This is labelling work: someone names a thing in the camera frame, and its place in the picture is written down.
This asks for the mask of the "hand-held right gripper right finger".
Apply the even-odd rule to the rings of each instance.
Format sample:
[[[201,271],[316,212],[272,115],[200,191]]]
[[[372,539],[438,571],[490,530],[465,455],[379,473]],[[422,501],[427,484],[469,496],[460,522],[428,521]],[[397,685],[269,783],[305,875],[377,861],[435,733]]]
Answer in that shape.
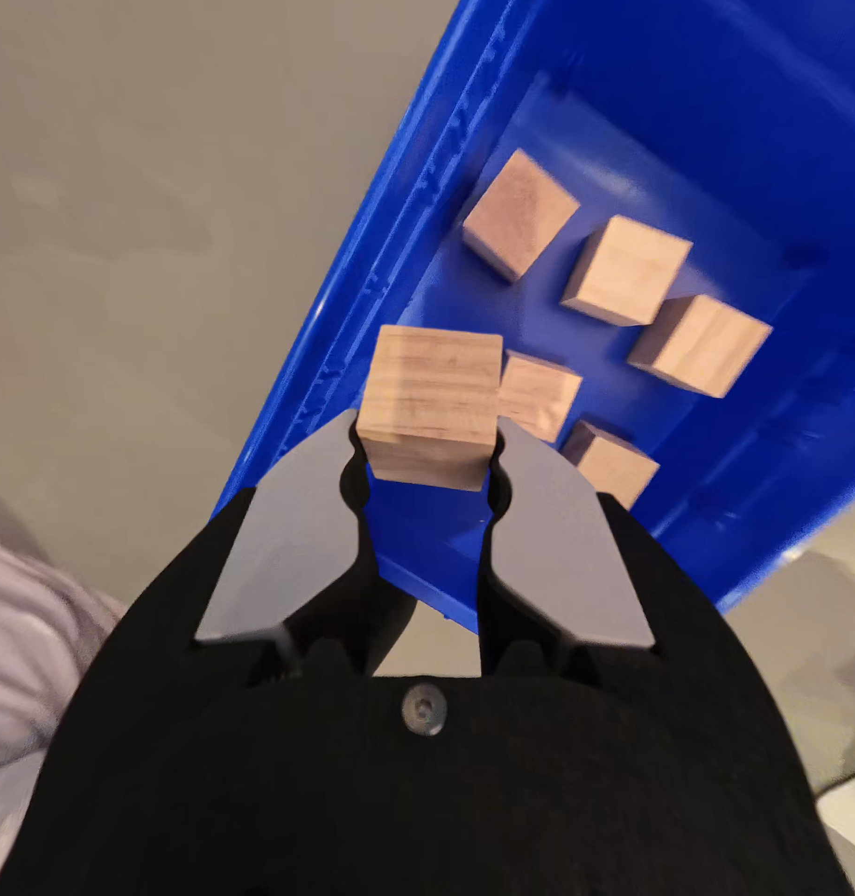
[[[509,418],[489,465],[491,511],[478,561],[480,672],[535,658],[573,676],[594,648],[648,654],[655,637],[597,493]]]

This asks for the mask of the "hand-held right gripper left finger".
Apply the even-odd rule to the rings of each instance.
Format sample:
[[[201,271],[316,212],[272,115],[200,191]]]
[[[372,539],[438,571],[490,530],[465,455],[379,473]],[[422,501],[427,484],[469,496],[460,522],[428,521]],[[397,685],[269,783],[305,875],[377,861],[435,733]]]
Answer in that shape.
[[[332,640],[359,674],[377,669],[379,573],[356,420],[355,409],[344,410],[254,488],[198,624],[198,644],[271,640],[298,659]]]

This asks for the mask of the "single wooden cube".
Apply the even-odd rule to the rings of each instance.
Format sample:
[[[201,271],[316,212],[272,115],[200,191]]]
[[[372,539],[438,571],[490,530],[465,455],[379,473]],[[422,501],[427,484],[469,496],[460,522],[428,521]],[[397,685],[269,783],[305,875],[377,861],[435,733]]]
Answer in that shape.
[[[384,324],[356,432],[375,479],[478,492],[498,441],[503,338]]]

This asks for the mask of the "group of taped wooden cubes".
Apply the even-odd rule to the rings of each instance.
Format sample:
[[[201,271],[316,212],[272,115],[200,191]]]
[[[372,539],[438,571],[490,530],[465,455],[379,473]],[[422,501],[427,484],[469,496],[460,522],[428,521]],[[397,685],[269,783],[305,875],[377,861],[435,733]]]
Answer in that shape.
[[[472,252],[518,281],[579,208],[525,152],[511,154],[463,223]],[[668,298],[693,244],[614,215],[590,234],[559,304],[616,327],[643,327],[626,362],[684,391],[724,398],[772,327],[704,294]],[[555,442],[579,390],[564,367],[507,353],[499,413]]]

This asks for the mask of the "blue plastic bin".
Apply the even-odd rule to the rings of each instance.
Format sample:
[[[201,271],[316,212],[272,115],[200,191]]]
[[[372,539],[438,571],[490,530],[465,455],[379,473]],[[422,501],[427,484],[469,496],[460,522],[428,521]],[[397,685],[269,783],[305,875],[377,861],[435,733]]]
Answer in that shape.
[[[518,150],[579,208],[511,283],[463,223]],[[559,306],[615,214],[693,242],[672,295],[772,326],[725,398]],[[461,2],[217,511],[358,405],[397,322],[570,365],[563,438],[588,419],[657,460],[633,513],[728,611],[855,499],[855,2]]]

